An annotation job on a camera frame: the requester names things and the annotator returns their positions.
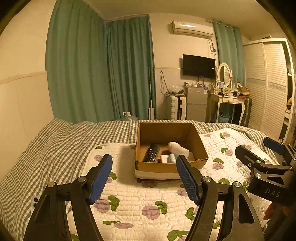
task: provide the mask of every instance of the dark suitcase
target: dark suitcase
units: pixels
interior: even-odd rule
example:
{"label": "dark suitcase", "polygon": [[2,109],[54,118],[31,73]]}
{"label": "dark suitcase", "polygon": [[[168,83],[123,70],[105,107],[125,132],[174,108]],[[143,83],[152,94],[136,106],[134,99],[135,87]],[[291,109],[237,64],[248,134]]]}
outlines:
{"label": "dark suitcase", "polygon": [[[242,116],[241,126],[248,127],[252,108],[252,99],[246,98],[244,101],[244,115]],[[233,124],[239,124],[239,119],[242,113],[242,105],[236,104],[234,110]]]}

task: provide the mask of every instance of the checkered bedspread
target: checkered bedspread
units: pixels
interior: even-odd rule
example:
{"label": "checkered bedspread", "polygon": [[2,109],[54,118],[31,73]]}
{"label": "checkered bedspread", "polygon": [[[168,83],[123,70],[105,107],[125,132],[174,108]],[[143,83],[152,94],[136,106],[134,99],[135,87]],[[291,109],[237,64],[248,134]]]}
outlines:
{"label": "checkered bedspread", "polygon": [[[273,152],[264,147],[262,132],[227,123],[202,123],[190,120],[154,120],[145,122],[184,122],[195,125],[199,134],[232,128],[255,142],[276,161]],[[41,195],[50,181],[58,185],[74,181],[81,175],[89,152],[103,143],[135,143],[137,123],[133,121],[82,122],[71,124],[54,119],[45,126],[16,165],[0,183],[0,220],[15,240],[22,240],[30,219],[31,198]]]}

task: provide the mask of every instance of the oval mirror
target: oval mirror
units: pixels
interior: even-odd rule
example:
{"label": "oval mirror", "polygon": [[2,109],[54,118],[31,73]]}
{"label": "oval mirror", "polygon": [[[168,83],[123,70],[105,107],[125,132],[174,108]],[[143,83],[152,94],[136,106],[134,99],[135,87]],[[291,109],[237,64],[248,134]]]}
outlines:
{"label": "oval mirror", "polygon": [[227,87],[230,84],[231,72],[226,63],[220,64],[217,76],[219,82],[224,82],[224,87]]}

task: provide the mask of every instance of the refrigerator door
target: refrigerator door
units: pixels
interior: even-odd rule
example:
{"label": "refrigerator door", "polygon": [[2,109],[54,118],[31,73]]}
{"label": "refrigerator door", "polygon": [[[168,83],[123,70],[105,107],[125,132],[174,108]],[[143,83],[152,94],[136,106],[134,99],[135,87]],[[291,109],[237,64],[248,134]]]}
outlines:
{"label": "refrigerator door", "polygon": [[187,104],[206,104],[207,94],[203,87],[188,87],[187,88]]}
{"label": "refrigerator door", "polygon": [[187,120],[205,122],[206,113],[206,104],[187,104]]}

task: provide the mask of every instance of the hand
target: hand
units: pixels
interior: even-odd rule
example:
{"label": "hand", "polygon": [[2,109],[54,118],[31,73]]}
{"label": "hand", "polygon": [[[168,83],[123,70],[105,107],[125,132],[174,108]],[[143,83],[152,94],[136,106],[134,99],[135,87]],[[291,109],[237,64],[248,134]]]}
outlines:
{"label": "hand", "polygon": [[[274,202],[272,202],[268,208],[265,210],[264,214],[265,216],[263,217],[263,220],[268,220],[272,217],[272,215],[274,214],[274,211],[275,211],[275,208],[276,208],[276,204]],[[290,211],[290,208],[289,207],[285,207],[283,206],[283,213],[288,216],[289,214],[289,211]]]}

